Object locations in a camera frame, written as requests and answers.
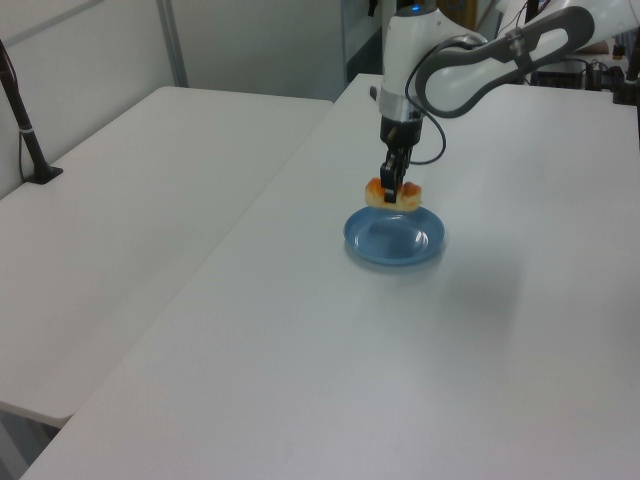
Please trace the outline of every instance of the metal pole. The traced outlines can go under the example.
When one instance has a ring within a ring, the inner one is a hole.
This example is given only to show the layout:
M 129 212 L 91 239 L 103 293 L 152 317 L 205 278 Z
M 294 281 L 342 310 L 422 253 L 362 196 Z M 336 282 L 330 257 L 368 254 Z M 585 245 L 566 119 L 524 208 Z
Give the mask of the metal pole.
M 44 185 L 51 179 L 60 175 L 62 173 L 62 169 L 52 167 L 44 159 L 44 155 L 40 149 L 40 144 L 38 143 L 36 134 L 33 131 L 31 120 L 29 119 L 27 110 L 22 102 L 22 97 L 20 97 L 18 86 L 16 85 L 13 74 L 11 73 L 9 56 L 2 44 L 2 40 L 0 40 L 0 81 L 2 82 L 4 91 L 7 94 L 11 110 L 13 110 L 13 115 L 16 117 L 16 122 L 18 122 L 18 128 L 20 129 L 22 138 L 24 138 L 24 143 L 29 150 L 31 160 L 33 161 L 33 175 L 25 179 L 25 181 Z

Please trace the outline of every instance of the black clamp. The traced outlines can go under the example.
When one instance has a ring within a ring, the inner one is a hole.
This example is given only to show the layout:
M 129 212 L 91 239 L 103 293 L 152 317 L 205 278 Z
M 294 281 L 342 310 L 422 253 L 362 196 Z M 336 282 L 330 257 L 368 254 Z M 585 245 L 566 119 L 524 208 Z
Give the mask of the black clamp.
M 522 34 L 521 28 L 514 28 L 505 35 L 507 42 L 509 43 L 509 49 L 513 53 L 513 60 L 518 66 L 518 71 L 521 75 L 525 75 L 535 69 L 531 55 L 529 55 L 529 49 L 527 48 L 527 42 Z

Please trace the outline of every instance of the black stand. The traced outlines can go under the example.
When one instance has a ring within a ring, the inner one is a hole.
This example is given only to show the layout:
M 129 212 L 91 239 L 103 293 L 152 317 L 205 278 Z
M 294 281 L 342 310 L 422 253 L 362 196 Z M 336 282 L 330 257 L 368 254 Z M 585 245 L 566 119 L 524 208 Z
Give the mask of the black stand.
M 527 13 L 524 22 L 529 23 L 538 15 L 538 0 L 527 0 Z
M 61 168 L 52 167 L 49 165 L 42 154 L 40 144 L 36 138 L 36 134 L 31 126 L 31 120 L 27 115 L 27 110 L 24 108 L 18 86 L 11 73 L 11 67 L 9 65 L 8 56 L 2 41 L 0 40 L 0 81 L 4 87 L 4 91 L 9 99 L 11 110 L 18 122 L 18 128 L 24 138 L 24 143 L 27 145 L 31 160 L 33 161 L 33 175 L 26 178 L 25 181 L 30 183 L 37 183 L 38 185 L 44 185 L 51 179 L 57 177 L 62 173 Z

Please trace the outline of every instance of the cable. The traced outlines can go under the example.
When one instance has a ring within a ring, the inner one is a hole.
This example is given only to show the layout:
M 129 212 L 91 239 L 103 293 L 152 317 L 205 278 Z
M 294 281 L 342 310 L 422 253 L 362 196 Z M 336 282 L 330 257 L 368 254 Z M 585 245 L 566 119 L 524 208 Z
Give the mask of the cable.
M 422 57 L 422 59 L 418 62 L 418 64 L 415 66 L 415 68 L 413 69 L 413 71 L 411 72 L 411 75 L 409 75 L 409 79 L 407 80 L 406 85 L 404 86 L 404 96 L 407 98 L 407 101 L 413 105 L 416 109 L 418 109 L 418 111 L 420 113 L 422 113 L 425 117 L 427 117 L 429 120 L 431 120 L 431 122 L 436 126 L 436 128 L 438 129 L 438 131 L 440 132 L 440 137 L 442 137 L 442 149 L 440 150 L 440 153 L 438 153 L 438 155 L 436 155 L 435 157 L 433 157 L 431 160 L 426 160 L 424 162 L 415 162 L 415 161 L 410 161 L 409 163 L 411 165 L 429 165 L 431 163 L 435 163 L 438 160 L 440 160 L 440 158 L 442 157 L 442 155 L 444 155 L 445 150 L 447 149 L 447 136 L 444 133 L 444 130 L 442 129 L 442 127 L 440 126 L 440 124 L 438 123 L 438 121 L 433 118 L 433 116 L 427 112 L 427 110 L 425 108 L 422 108 L 422 106 L 416 102 L 414 102 L 411 99 L 411 96 L 409 95 L 409 85 L 411 85 L 411 81 L 413 80 L 413 77 L 416 75 L 416 73 L 418 72 L 418 70 L 420 69 L 420 67 L 422 66 L 422 64 L 424 63 L 424 61 L 429 58 L 429 56 L 433 53 L 435 53 L 438 50 L 438 47 L 441 44 L 436 45 L 435 47 L 433 47 L 431 50 L 429 50 L 424 57 Z
M 518 12 L 518 14 L 515 17 L 513 17 L 513 20 L 511 20 L 504 27 L 502 27 L 500 30 L 498 30 L 498 33 L 496 33 L 496 38 L 498 38 L 500 36 L 500 34 L 504 31 L 504 29 L 508 28 L 509 25 L 511 25 L 513 22 L 516 22 L 516 27 L 518 26 L 518 23 L 520 23 L 520 17 L 522 16 L 522 12 L 524 12 L 524 9 L 527 8 L 527 3 L 528 2 L 524 2 L 524 5 L 522 6 L 522 8 Z
M 418 64 L 414 67 L 413 71 L 411 72 L 411 75 L 409 75 L 409 78 L 407 79 L 407 83 L 404 86 L 404 96 L 406 97 L 407 101 L 413 105 L 420 113 L 422 113 L 422 115 L 424 115 L 425 117 L 427 117 L 429 120 L 431 120 L 431 122 L 435 125 L 435 127 L 438 129 L 438 132 L 440 132 L 440 137 L 442 138 L 442 148 L 440 149 L 440 153 L 438 153 L 438 155 L 436 155 L 435 157 L 433 157 L 431 160 L 425 160 L 424 162 L 415 162 L 415 161 L 410 161 L 409 163 L 411 165 L 420 165 L 420 166 L 424 166 L 424 165 L 429 165 L 431 163 L 435 163 L 438 160 L 440 160 L 440 158 L 442 157 L 442 155 L 444 155 L 445 150 L 447 149 L 447 135 L 444 133 L 444 130 L 442 129 L 442 126 L 440 125 L 440 123 L 438 123 L 438 121 L 433 117 L 433 115 L 431 115 L 427 109 L 422 108 L 422 105 L 420 105 L 417 102 L 414 102 L 413 99 L 411 98 L 411 95 L 409 95 L 409 86 L 411 85 L 411 81 L 413 80 L 413 77 L 415 77 L 416 73 L 418 72 L 418 70 L 420 69 L 420 67 L 422 66 L 422 64 L 425 62 L 425 60 L 427 58 L 429 58 L 431 55 L 433 55 L 434 53 L 444 49 L 444 48 L 449 48 L 449 47 L 454 47 L 456 46 L 455 43 L 450 44 L 448 42 L 451 42 L 451 40 L 453 40 L 454 38 L 457 37 L 451 37 L 441 43 L 439 43 L 438 45 L 436 45 L 435 47 L 433 47 L 431 50 L 429 50 L 418 62 Z M 475 47 L 479 47 L 481 45 L 476 45 L 476 46 L 472 46 L 470 48 L 475 48 Z

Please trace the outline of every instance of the floor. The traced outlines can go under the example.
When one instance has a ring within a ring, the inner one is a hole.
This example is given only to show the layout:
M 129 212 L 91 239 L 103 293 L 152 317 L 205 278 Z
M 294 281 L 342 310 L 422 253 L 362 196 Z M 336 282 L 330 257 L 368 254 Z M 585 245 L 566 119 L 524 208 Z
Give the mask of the floor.
M 0 411 L 0 480 L 18 480 L 57 429 Z

